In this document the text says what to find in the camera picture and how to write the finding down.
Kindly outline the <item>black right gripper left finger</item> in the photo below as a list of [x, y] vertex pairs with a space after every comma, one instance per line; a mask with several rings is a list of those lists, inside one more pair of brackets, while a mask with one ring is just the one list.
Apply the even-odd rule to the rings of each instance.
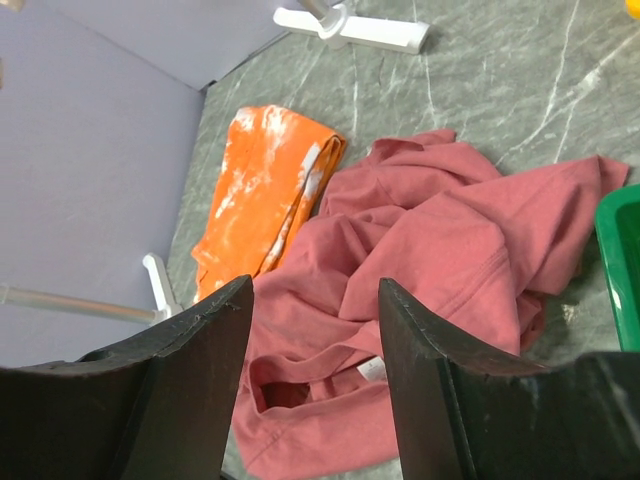
[[251, 328], [240, 276], [77, 361], [1, 372], [5, 479], [221, 479]]

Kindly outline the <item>pink t shirt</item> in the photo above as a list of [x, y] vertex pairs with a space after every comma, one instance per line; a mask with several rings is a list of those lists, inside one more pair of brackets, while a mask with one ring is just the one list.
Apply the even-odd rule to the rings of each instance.
[[627, 164], [602, 156], [504, 176], [449, 129], [375, 141], [329, 181], [283, 263], [254, 283], [232, 429], [246, 470], [307, 479], [398, 454], [379, 366], [378, 285], [512, 354], [577, 274], [598, 203]]

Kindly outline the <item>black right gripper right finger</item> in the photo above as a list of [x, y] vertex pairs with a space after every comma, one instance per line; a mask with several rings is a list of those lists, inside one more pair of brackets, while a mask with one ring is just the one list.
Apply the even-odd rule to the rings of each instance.
[[635, 479], [639, 357], [548, 368], [441, 318], [391, 279], [380, 331], [407, 479]]

